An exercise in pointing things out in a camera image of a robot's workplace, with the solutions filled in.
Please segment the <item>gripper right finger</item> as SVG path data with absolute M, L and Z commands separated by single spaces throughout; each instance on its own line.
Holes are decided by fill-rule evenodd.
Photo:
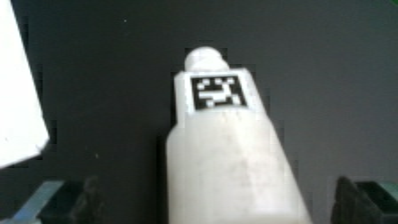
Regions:
M 398 224 L 398 182 L 338 178 L 331 224 Z

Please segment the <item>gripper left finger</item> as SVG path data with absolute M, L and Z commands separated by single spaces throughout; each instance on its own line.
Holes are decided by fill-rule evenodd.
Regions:
M 50 180 L 11 217 L 11 224 L 104 224 L 105 202 L 97 177 Z

